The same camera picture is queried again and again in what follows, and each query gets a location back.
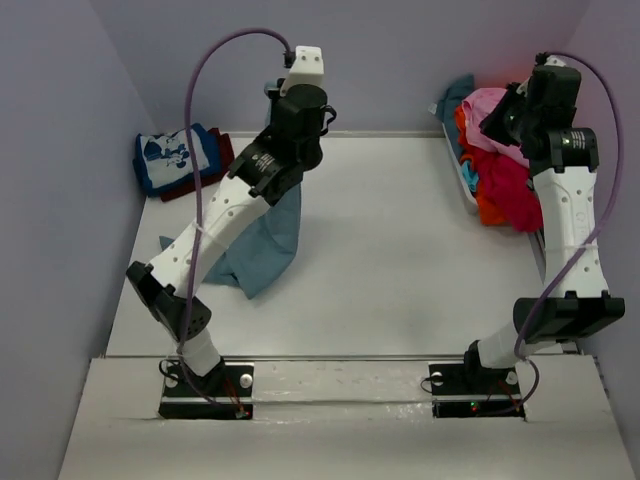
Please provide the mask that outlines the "grey-blue t shirt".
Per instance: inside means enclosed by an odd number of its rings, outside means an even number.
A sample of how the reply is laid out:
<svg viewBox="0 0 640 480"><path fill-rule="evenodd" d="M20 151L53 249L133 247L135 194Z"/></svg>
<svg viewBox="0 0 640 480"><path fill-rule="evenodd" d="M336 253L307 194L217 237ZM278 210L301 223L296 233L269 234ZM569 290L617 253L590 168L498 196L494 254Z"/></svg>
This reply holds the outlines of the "grey-blue t shirt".
<svg viewBox="0 0 640 480"><path fill-rule="evenodd" d="M208 235L196 229L191 221L178 237L179 248L172 254L172 240L160 239L163 253L154 258L153 275L161 285L173 285L180 296L188 286L194 240L200 240L197 255L198 276L195 286L205 283L240 288L249 299L274 283L293 261L299 240L301 222L301 187L290 189L279 202L244 229L227 250L213 261L217 251L207 242Z"/></svg>

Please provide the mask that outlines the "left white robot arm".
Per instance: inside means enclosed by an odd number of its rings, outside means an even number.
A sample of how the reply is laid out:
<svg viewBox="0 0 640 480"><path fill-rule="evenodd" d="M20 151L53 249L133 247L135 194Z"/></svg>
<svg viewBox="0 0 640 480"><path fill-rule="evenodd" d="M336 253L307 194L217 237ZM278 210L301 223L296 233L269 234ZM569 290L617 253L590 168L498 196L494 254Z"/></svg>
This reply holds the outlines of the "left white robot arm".
<svg viewBox="0 0 640 480"><path fill-rule="evenodd" d="M231 163L211 200L196 203L195 219L160 254L126 271L173 340L187 384L200 395L219 388L225 366L207 329L211 312L195 293L232 243L319 165L320 139L335 117L322 88L290 87L272 103L268 126Z"/></svg>

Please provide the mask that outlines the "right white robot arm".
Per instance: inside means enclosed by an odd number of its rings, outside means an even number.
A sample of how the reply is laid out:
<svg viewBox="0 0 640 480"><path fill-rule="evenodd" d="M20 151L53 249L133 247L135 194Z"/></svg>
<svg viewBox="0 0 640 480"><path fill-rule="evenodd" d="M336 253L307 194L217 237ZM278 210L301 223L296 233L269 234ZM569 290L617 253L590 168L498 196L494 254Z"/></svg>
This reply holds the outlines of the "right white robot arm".
<svg viewBox="0 0 640 480"><path fill-rule="evenodd" d="M580 72L549 56L484 119L483 134L514 145L528 160L543 218L545 280L538 298L519 298L512 319L472 343L460 368L462 384L482 392L534 352L589 337L619 320L625 302L611 294L597 238L604 226L594 213L599 166L597 137L573 124Z"/></svg>

